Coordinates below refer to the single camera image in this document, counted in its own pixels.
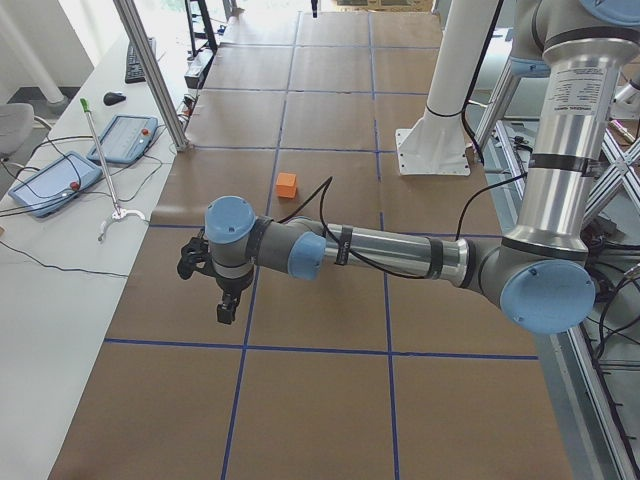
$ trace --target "black tape band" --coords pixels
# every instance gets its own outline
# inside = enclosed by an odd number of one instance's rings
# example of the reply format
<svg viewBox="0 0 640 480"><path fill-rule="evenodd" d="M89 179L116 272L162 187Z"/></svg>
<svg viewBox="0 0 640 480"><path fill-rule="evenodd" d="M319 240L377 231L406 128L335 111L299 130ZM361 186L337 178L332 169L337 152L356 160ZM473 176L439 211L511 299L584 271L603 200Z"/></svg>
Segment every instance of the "black tape band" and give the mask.
<svg viewBox="0 0 640 480"><path fill-rule="evenodd" d="M558 248L532 245L530 243L520 242L507 237L502 238L502 246L518 250L520 252L538 255L540 257L558 258L560 260L569 260L572 262L583 262L589 256L589 252L576 252L574 250L560 250Z"/></svg>
<svg viewBox="0 0 640 480"><path fill-rule="evenodd" d="M585 157L574 157L573 155L534 153L529 161L529 168L567 170L569 172L580 172L583 176L588 176L589 159Z"/></svg>
<svg viewBox="0 0 640 480"><path fill-rule="evenodd" d="M436 117L451 118L451 117L457 117L458 115L460 115L462 113L462 110L464 110L464 108L457 113L438 113L431 110L431 108L427 104L427 110L429 111L429 113L435 115Z"/></svg>
<svg viewBox="0 0 640 480"><path fill-rule="evenodd" d="M544 43L542 43L540 35L538 35L538 12L540 11L540 5L542 5L542 2L538 3L536 9L533 11L533 15L531 16L531 36L542 53L544 52Z"/></svg>
<svg viewBox="0 0 640 480"><path fill-rule="evenodd" d="M245 248L245 255L247 258L258 258L260 252L260 244L264 238L264 232L267 231L267 227L273 222L273 218L258 217L253 224L253 228L249 233L249 239L247 240L247 247Z"/></svg>
<svg viewBox="0 0 640 480"><path fill-rule="evenodd" d="M467 288L471 283L473 274L476 271L476 246L471 240L467 240L467 246L469 248L469 258L467 260L467 271L464 274L460 288Z"/></svg>
<svg viewBox="0 0 640 480"><path fill-rule="evenodd" d="M353 236L353 227L343 225L338 239L338 254L336 255L336 265L346 265L349 261L349 249L351 248L351 237Z"/></svg>
<svg viewBox="0 0 640 480"><path fill-rule="evenodd" d="M544 44L544 49L551 48L560 43L570 42L572 40L586 40L591 38L619 38L640 45L640 32L631 28L620 27L589 27L578 28L561 33L550 38Z"/></svg>
<svg viewBox="0 0 640 480"><path fill-rule="evenodd" d="M435 280L440 278L440 274L442 273L444 245L442 244L442 240L438 240L437 238L430 238L429 243L431 244L431 262L429 262L429 271L425 275L425 278Z"/></svg>

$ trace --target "white pole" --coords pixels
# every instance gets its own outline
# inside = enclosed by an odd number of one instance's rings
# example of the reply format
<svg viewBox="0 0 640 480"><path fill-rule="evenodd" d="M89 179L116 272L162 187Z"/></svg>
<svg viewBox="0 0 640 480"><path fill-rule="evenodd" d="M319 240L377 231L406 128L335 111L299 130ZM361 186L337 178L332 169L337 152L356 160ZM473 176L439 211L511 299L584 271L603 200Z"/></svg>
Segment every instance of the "white pole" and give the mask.
<svg viewBox="0 0 640 480"><path fill-rule="evenodd" d="M50 106L57 106L68 103L67 98L62 94L56 83L49 75L38 55L33 51L22 32L18 29L5 7L0 3L0 35L7 42L11 50L18 57L18 60L25 66L31 79L36 83L42 94L45 96Z"/></svg>
<svg viewBox="0 0 640 480"><path fill-rule="evenodd" d="M453 0L424 116L396 131L402 175L469 175L460 111L498 3Z"/></svg>

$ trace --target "grid square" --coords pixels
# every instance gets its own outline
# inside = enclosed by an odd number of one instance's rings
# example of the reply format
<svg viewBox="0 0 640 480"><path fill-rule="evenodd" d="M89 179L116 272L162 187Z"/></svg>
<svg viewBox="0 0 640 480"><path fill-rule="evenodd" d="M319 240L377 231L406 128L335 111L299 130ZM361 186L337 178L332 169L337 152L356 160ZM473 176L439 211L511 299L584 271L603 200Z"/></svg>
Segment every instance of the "grid square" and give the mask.
<svg viewBox="0 0 640 480"><path fill-rule="evenodd" d="M298 47L290 89L370 92L370 51L366 48Z"/></svg>
<svg viewBox="0 0 640 480"><path fill-rule="evenodd" d="M403 478L573 478L538 362L396 358L394 367Z"/></svg>
<svg viewBox="0 0 640 480"><path fill-rule="evenodd" d="M283 151L278 170L297 174L298 195L293 200L272 196L270 216L286 217L332 176L324 205L327 222L380 228L380 186L373 153ZM317 199L300 215L318 220L318 208Z"/></svg>
<svg viewBox="0 0 640 480"><path fill-rule="evenodd" d="M376 95L376 121L381 150L396 150L396 130L413 128L422 118L426 95Z"/></svg>
<svg viewBox="0 0 640 480"><path fill-rule="evenodd" d="M150 228L107 331L107 338L165 342L242 344L251 289L238 307L236 321L216 321L222 290L215 279L176 272L180 249L197 230Z"/></svg>
<svg viewBox="0 0 640 480"><path fill-rule="evenodd" d="M438 50L376 48L374 58L376 92L427 93Z"/></svg>
<svg viewBox="0 0 640 480"><path fill-rule="evenodd" d="M232 350L104 344L49 478L219 477L239 363Z"/></svg>
<svg viewBox="0 0 640 480"><path fill-rule="evenodd" d="M187 137L197 147L275 148L285 95L202 90Z"/></svg>
<svg viewBox="0 0 640 480"><path fill-rule="evenodd" d="M481 165L471 164L471 175L402 176L394 154L380 155L382 212L385 229L392 232L455 233L465 202L487 186ZM462 234L501 235L491 195L476 198L462 225Z"/></svg>
<svg viewBox="0 0 640 480"><path fill-rule="evenodd" d="M151 215L152 225L203 225L209 204L224 195L243 197L266 211L275 150L198 150L181 153Z"/></svg>
<svg viewBox="0 0 640 480"><path fill-rule="evenodd" d="M322 12L300 16L298 45L368 46L369 14L366 12Z"/></svg>
<svg viewBox="0 0 640 480"><path fill-rule="evenodd" d="M447 281L390 278L389 303L396 351L536 355L533 335L486 298Z"/></svg>
<svg viewBox="0 0 640 480"><path fill-rule="evenodd" d="M422 12L371 14L374 47L436 47L442 43L440 17Z"/></svg>
<svg viewBox="0 0 640 480"><path fill-rule="evenodd" d="M393 478L387 357L249 351L227 478Z"/></svg>
<svg viewBox="0 0 640 480"><path fill-rule="evenodd" d="M298 12L243 11L229 19L222 43L293 45L298 16Z"/></svg>
<svg viewBox="0 0 640 480"><path fill-rule="evenodd" d="M263 269L251 345L387 349L382 275L325 264L313 282Z"/></svg>
<svg viewBox="0 0 640 480"><path fill-rule="evenodd" d="M293 47L223 45L204 88L286 90Z"/></svg>
<svg viewBox="0 0 640 480"><path fill-rule="evenodd" d="M289 93L282 147L375 150L371 94Z"/></svg>

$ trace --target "metal stand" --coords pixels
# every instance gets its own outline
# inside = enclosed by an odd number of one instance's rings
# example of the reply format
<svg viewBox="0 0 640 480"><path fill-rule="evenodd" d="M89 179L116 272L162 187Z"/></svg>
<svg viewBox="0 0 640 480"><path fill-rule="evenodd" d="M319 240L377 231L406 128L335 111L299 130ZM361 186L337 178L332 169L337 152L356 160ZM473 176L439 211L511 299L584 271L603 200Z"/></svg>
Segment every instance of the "metal stand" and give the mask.
<svg viewBox="0 0 640 480"><path fill-rule="evenodd" d="M136 9L135 2L133 0L113 0L113 3L116 10L118 10L122 25L129 36L129 40L136 49L142 70L144 71L144 76L149 84L156 105L160 110L164 124L173 139L176 150L182 152L188 148L189 141L182 130L182 123L171 101L167 84L164 78L162 78L156 57L149 46L147 33L144 30L144 25Z"/></svg>
<svg viewBox="0 0 640 480"><path fill-rule="evenodd" d="M237 13L238 5L236 0L222 0L222 6L224 7L224 15L227 20Z"/></svg>
<svg viewBox="0 0 640 480"><path fill-rule="evenodd" d="M607 130L602 151L611 165L598 179L589 193L587 211L582 227L586 227L595 219L607 204L624 187L631 202L640 212L640 178L631 166L640 159L640 141L636 140L625 153Z"/></svg>
<svg viewBox="0 0 640 480"><path fill-rule="evenodd" d="M471 173L465 156L461 114L483 40L499 2L454 0L423 116L396 130L401 175Z"/></svg>
<svg viewBox="0 0 640 480"><path fill-rule="evenodd" d="M113 184L113 179L111 178L111 172L109 172L109 166L107 165L107 160L104 157L104 151L102 150L102 144L100 143L100 137L98 137L98 133L96 132L95 125L93 123L93 117L91 116L91 110L89 110L89 103L81 98L80 102L82 103L82 108L84 110L85 115L87 116L87 122L89 123L89 129L91 130L91 136L93 137L93 141L96 144L96 151L98 152L98 157L100 158L100 166L102 167L102 173L104 174L104 179L107 182L107 187L109 188L109 195L111 195L111 203L113 203L114 212L111 214L109 218L107 218L104 222L100 224L100 235L98 235L98 241L102 242L105 239L107 234L107 228L109 225L115 222L119 222L120 220L124 220L129 216L139 217L140 220L145 221L146 218L144 213L139 210L127 210L120 206L118 202L118 194L116 193L116 187Z"/></svg>
<svg viewBox="0 0 640 480"><path fill-rule="evenodd" d="M196 32L193 28L193 10L191 9L191 4L193 2L198 4L198 12L204 27L204 34ZM200 49L196 48L196 38L206 38L207 43L205 43L201 48L209 47L212 52L217 52L218 43L216 42L216 36L213 33L213 27L211 26L211 18L209 18L207 2L205 0L184 0L184 7L187 11L187 23L189 24L189 36L191 37L191 60L193 60L200 51Z"/></svg>
<svg viewBox="0 0 640 480"><path fill-rule="evenodd" d="M518 85L520 85L520 77L513 75L511 72L511 59L507 59L507 63L505 63L502 73L498 77L496 86L493 92L491 92L489 105L487 105L480 119L480 124L478 125L476 141L480 148L484 148L496 123L504 117L518 89Z"/></svg>

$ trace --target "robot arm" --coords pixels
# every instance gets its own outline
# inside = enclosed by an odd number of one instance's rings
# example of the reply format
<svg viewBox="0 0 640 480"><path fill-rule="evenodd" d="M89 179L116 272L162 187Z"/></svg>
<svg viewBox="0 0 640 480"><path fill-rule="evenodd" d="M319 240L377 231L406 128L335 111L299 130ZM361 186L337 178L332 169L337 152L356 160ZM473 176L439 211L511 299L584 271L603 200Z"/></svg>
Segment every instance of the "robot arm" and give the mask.
<svg viewBox="0 0 640 480"><path fill-rule="evenodd" d="M195 270L216 278L220 321L233 320L254 265L313 279L324 260L449 280L536 333L586 317L595 287L580 230L620 68L640 53L640 33L628 28L640 25L640 2L521 0L518 16L514 64L533 71L543 58L550 78L515 228L493 243L445 242L307 219L280 224L222 197L207 210L208 240L192 239L178 267L183 278Z"/></svg>

